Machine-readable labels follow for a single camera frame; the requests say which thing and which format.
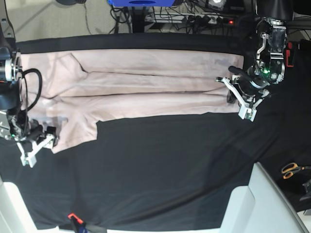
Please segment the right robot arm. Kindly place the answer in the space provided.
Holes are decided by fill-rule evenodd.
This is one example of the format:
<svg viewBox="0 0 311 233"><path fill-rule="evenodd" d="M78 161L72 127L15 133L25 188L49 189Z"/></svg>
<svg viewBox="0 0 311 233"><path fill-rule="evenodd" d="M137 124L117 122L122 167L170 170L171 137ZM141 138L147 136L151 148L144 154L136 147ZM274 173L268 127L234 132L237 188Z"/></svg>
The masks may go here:
<svg viewBox="0 0 311 233"><path fill-rule="evenodd" d="M32 104L22 98L27 89L25 76L38 76L38 93ZM37 120L30 120L28 112L41 96L43 79L35 68L24 71L20 51L16 48L15 35L6 13L0 16L0 136L14 141L21 153L23 166L34 167L36 155L42 148L52 149L56 143L56 128L44 128Z"/></svg>

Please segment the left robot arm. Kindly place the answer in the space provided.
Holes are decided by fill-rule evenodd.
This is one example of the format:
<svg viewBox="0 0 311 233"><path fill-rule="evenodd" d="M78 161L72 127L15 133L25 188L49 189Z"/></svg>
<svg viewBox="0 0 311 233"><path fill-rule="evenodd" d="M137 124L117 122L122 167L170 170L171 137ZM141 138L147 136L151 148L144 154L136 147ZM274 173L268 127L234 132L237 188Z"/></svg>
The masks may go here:
<svg viewBox="0 0 311 233"><path fill-rule="evenodd" d="M295 16L293 0L258 0L252 4L251 48L253 63L248 69L230 66L230 76L217 77L216 81L228 88L227 102L237 103L238 116L254 121L258 106L275 86L281 84L287 68L294 66L294 48L288 33L310 30L306 25L310 14Z"/></svg>

